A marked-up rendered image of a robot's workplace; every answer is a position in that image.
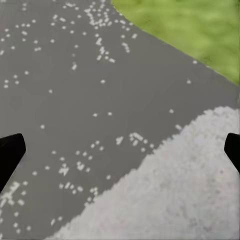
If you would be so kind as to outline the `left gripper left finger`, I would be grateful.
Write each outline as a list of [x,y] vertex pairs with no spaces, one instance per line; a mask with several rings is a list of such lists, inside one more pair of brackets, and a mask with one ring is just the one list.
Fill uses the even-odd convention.
[[0,193],[26,152],[22,133],[0,138]]

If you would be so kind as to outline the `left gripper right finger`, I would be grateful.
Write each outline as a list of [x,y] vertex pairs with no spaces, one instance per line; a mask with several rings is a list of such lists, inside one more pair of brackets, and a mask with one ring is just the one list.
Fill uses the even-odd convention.
[[240,135],[236,133],[228,133],[224,151],[232,161],[238,172],[240,173]]

